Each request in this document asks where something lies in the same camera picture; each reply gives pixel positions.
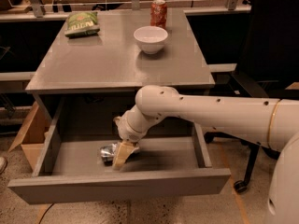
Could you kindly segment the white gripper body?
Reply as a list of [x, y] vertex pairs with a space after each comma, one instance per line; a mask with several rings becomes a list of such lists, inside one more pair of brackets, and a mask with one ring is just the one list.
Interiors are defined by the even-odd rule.
[[121, 122], [117, 126], [119, 137], [127, 142], [137, 143], [144, 136], [143, 133], [135, 131], [129, 124], [128, 113], [121, 116]]

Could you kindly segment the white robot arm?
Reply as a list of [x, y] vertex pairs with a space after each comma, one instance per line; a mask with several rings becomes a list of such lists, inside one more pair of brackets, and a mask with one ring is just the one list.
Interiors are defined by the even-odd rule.
[[124, 165], [152, 126], [176, 117], [280, 153], [270, 185], [265, 224], [299, 224], [299, 102], [274, 98], [182, 95], [148, 85], [135, 105], [115, 118], [121, 143], [113, 166]]

